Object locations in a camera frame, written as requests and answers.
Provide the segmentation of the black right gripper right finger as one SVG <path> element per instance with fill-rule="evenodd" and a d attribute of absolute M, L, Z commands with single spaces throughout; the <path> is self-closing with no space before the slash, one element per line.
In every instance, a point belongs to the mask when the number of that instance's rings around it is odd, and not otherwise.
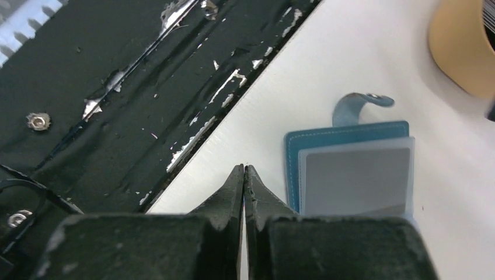
<path fill-rule="evenodd" d="M 419 232 L 403 218 L 301 216 L 244 173 L 250 279 L 437 279 Z"/>

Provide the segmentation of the silver credit card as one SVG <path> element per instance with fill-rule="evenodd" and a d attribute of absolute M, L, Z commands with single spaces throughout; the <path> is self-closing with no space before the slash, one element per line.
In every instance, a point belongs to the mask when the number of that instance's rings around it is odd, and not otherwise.
<path fill-rule="evenodd" d="M 402 216 L 410 148 L 309 154 L 301 190 L 303 215 Z"/>

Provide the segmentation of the yellow box of cards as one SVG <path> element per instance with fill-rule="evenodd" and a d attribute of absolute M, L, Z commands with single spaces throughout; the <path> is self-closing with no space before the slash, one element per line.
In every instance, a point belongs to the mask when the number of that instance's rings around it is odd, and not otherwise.
<path fill-rule="evenodd" d="M 494 50 L 483 1 L 440 1 L 428 27 L 428 48 L 440 70 L 468 94 L 494 98 Z"/>

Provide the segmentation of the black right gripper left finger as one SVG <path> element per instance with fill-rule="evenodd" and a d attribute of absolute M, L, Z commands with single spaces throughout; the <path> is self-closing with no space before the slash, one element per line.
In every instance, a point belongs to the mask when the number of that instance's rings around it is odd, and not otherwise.
<path fill-rule="evenodd" d="M 50 237 L 36 279 L 237 279 L 244 167 L 187 214 L 86 214 Z"/>

